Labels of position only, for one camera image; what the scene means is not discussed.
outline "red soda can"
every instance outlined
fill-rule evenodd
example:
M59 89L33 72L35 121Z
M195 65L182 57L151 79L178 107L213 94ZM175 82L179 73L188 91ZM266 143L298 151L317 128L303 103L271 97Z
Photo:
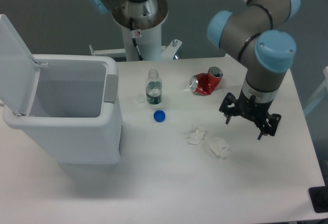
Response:
M194 75L190 79L190 90L193 93L210 95L223 77L223 72L218 67L210 67L207 73Z

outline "open lid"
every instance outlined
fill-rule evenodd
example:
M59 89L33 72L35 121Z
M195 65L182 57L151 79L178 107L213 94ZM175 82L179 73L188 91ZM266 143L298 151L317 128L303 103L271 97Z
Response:
M16 115L29 115L40 70L5 15L0 15L0 99Z

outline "white table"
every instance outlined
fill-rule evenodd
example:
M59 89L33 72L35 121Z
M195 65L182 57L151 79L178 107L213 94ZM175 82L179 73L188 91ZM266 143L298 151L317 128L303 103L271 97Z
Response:
M295 85L288 72L270 108L282 120L276 136L241 117L229 125L218 108L227 92L239 96L246 69L231 58L118 63L124 118L116 166L58 165L22 131L0 119L0 223L264 223L321 219L308 188L324 185ZM189 90L192 75L218 66L220 88L210 96ZM163 80L167 118L136 102L148 71ZM226 160L204 142L188 145L192 123L206 139L231 146Z

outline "water bottle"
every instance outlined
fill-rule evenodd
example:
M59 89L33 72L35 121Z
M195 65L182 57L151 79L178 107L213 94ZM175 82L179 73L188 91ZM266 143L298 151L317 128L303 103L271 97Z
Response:
M162 79L156 69L149 71L146 79L147 102L151 105L157 105L162 101Z

